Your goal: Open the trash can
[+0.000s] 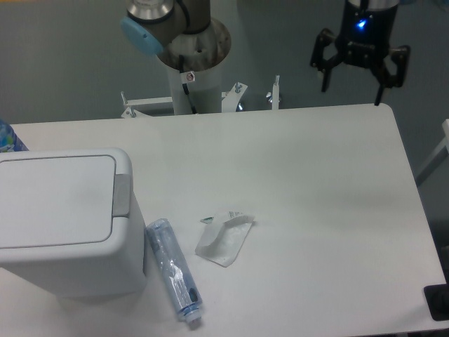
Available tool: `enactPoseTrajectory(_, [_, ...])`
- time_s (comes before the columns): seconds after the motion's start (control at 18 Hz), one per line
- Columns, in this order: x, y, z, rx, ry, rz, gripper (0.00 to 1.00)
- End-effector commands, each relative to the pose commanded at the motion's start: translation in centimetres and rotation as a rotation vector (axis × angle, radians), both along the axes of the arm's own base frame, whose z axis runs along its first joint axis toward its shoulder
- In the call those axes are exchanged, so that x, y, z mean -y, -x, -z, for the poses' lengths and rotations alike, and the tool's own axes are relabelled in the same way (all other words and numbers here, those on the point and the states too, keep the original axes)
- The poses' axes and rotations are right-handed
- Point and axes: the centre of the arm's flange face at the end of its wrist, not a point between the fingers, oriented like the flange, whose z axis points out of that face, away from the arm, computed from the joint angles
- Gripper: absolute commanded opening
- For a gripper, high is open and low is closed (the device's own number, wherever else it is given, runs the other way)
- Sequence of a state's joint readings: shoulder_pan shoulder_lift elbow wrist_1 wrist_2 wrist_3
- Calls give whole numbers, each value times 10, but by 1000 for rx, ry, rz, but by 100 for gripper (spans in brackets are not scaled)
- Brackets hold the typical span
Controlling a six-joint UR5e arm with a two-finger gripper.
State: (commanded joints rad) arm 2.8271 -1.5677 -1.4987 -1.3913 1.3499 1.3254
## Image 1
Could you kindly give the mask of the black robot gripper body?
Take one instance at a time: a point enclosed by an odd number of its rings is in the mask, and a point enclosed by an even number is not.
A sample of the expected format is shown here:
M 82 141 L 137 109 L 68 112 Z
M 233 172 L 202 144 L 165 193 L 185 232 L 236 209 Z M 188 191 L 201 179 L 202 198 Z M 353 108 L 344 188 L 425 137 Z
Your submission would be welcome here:
M 343 62 L 368 69 L 389 53 L 398 1 L 345 1 L 335 45 Z

